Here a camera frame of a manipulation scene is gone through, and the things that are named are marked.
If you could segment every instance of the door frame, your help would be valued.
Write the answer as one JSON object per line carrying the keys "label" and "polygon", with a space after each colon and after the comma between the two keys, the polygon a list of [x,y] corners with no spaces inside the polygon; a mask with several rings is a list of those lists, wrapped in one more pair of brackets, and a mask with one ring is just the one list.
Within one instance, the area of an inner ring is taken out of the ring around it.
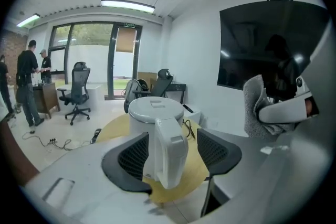
{"label": "door frame", "polygon": [[114,95],[113,88],[113,64],[114,64],[114,51],[117,43],[117,35],[119,28],[133,28],[136,30],[135,44],[134,44],[134,56],[133,56],[133,72],[132,78],[137,79],[138,77],[138,62],[139,62],[139,49],[140,49],[140,39],[142,33],[141,25],[134,25],[134,27],[127,27],[125,23],[114,23],[110,38],[110,46],[108,53],[108,63],[107,63],[107,85],[108,85],[108,95],[105,95],[105,100],[122,99],[122,96]]}

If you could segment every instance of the tile floor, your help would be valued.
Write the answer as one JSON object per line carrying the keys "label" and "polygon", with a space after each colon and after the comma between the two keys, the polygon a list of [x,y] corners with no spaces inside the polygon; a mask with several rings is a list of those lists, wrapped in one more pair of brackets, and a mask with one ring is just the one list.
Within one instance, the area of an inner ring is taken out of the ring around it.
{"label": "tile floor", "polygon": [[[54,111],[51,119],[46,117],[45,122],[36,128],[35,135],[39,136],[44,144],[47,144],[51,138],[56,138],[57,144],[62,147],[67,139],[71,139],[67,145],[68,148],[80,147],[83,143],[84,145],[89,143],[97,128],[103,128],[111,120],[124,114],[123,102],[124,100],[104,101],[99,111],[90,113],[89,121],[85,116],[78,116],[73,126],[70,126],[69,119],[64,119],[64,114],[67,111]],[[23,111],[16,115],[16,119],[9,122],[9,126],[16,142],[39,171],[67,153],[67,151],[60,150],[53,145],[43,147],[36,137],[22,139],[23,135],[24,138],[32,136],[29,134],[29,127]],[[182,199],[165,203],[163,211],[178,224],[190,223],[199,219],[207,184],[204,182],[198,189]]]}

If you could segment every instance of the black shirt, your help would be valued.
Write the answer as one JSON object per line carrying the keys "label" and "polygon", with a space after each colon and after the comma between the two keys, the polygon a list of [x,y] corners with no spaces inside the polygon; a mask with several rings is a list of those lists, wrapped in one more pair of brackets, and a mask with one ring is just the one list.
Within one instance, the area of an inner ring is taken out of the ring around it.
{"label": "black shirt", "polygon": [[[43,58],[41,67],[42,68],[51,67],[51,59],[50,59],[50,57],[46,56],[45,58]],[[42,78],[49,78],[49,79],[51,79],[50,70],[42,72],[41,73],[41,79]]]}
{"label": "black shirt", "polygon": [[27,75],[27,83],[31,83],[31,73],[34,73],[36,68],[36,56],[31,50],[25,50],[17,57],[17,73]]}
{"label": "black shirt", "polygon": [[4,62],[0,62],[0,83],[7,84],[6,74],[8,73],[7,65]]}

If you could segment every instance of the cable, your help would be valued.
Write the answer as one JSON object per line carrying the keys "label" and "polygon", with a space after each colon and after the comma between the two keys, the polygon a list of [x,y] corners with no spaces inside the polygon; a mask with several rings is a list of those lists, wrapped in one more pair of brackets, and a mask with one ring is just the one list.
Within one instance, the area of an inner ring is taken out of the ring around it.
{"label": "cable", "polygon": [[82,145],[81,145],[81,146],[83,146],[83,145],[84,145],[84,143],[87,143],[87,142],[89,142],[89,145],[91,145],[91,144],[92,144],[92,139],[91,139],[90,141],[84,141],[84,142],[82,143]]}
{"label": "cable", "polygon": [[67,148],[67,147],[65,147],[66,145],[68,145],[69,143],[71,143],[71,141],[72,141],[71,139],[67,139],[67,140],[64,142],[64,146],[63,146],[63,147],[60,147],[60,146],[56,145],[56,142],[55,142],[55,141],[52,141],[52,144],[53,144],[55,147],[59,148],[60,150],[72,151],[72,150],[75,150],[76,148]]}
{"label": "cable", "polygon": [[190,122],[190,120],[186,120],[186,121],[183,120],[183,123],[184,123],[184,125],[187,127],[187,129],[189,130],[189,133],[188,133],[188,135],[187,135],[187,138],[188,138],[188,136],[191,134],[192,137],[193,137],[194,139],[196,139],[195,134],[194,134],[194,132],[193,132],[193,129],[191,128],[191,122]]}
{"label": "cable", "polygon": [[42,145],[43,147],[46,147],[46,146],[48,146],[48,145],[51,144],[51,142],[49,142],[49,143],[46,144],[46,145],[43,144],[41,138],[40,138],[39,136],[37,136],[37,135],[32,135],[32,136],[30,136],[30,137],[24,138],[24,136],[25,136],[26,134],[29,134],[29,132],[26,132],[26,133],[22,136],[22,139],[23,139],[23,140],[28,140],[28,139],[30,139],[30,138],[32,138],[32,137],[37,137],[37,138],[40,140],[40,143],[41,143],[41,145]]}

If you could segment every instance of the black pants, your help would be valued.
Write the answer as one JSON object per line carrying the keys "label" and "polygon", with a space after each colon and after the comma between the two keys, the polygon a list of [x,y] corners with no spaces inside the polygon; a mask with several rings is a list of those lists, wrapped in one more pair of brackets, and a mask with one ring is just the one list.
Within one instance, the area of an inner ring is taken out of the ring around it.
{"label": "black pants", "polygon": [[4,102],[6,103],[6,106],[8,108],[8,112],[10,114],[13,114],[14,110],[12,108],[11,99],[9,98],[8,84],[3,83],[3,82],[0,83],[0,91],[1,91],[2,98],[4,99]]}

